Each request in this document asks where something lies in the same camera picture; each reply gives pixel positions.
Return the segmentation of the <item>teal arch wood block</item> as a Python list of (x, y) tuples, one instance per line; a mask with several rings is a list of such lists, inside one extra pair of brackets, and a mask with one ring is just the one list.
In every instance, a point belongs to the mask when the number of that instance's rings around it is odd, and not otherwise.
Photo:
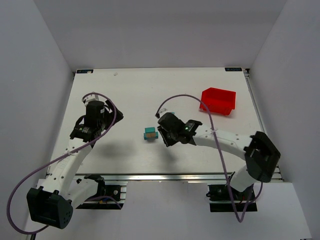
[(143, 134), (143, 138), (146, 141), (155, 140), (155, 139), (159, 138), (159, 133), (157, 131), (156, 132), (145, 132)]

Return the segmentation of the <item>red plastic bin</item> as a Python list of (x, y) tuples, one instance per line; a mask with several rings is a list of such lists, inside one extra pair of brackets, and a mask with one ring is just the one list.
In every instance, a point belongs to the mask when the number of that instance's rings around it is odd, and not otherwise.
[(228, 116), (236, 108), (236, 92), (210, 87), (202, 92), (201, 101), (211, 113)]

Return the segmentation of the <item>teal rectangular wood block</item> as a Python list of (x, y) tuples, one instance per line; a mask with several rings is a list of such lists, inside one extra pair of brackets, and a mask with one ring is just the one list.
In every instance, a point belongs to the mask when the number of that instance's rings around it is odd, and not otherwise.
[(146, 128), (144, 129), (144, 132), (145, 132), (146, 134), (155, 133), (155, 132), (156, 132), (156, 129), (155, 129), (155, 127), (146, 127)]

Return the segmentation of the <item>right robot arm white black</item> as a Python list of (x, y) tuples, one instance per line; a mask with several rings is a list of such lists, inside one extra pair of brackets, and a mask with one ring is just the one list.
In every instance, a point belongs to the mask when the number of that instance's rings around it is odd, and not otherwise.
[(269, 183), (281, 157), (270, 138), (261, 131), (247, 136), (214, 130), (197, 120), (183, 122), (170, 112), (159, 118), (157, 129), (166, 147), (176, 143), (210, 147), (244, 160), (245, 165), (229, 179), (231, 189), (238, 192), (256, 182)]

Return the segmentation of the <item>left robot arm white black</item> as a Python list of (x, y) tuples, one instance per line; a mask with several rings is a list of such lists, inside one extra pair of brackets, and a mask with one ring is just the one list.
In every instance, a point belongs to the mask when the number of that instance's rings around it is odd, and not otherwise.
[(76, 121), (69, 136), (66, 157), (57, 162), (38, 188), (31, 188), (26, 195), (30, 218), (34, 222), (64, 229), (74, 209), (88, 199), (99, 199), (106, 194), (105, 180), (98, 174), (87, 174), (77, 180), (74, 188), (71, 185), (97, 139), (124, 116), (109, 99), (86, 98), (84, 104), (85, 115)]

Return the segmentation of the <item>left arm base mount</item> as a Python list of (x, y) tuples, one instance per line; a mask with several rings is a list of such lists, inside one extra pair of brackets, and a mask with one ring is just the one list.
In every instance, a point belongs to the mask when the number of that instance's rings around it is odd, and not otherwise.
[(75, 209), (82, 210), (121, 210), (124, 206), (127, 184), (107, 181), (98, 174), (88, 174), (76, 180), (75, 192), (85, 190), (86, 199)]

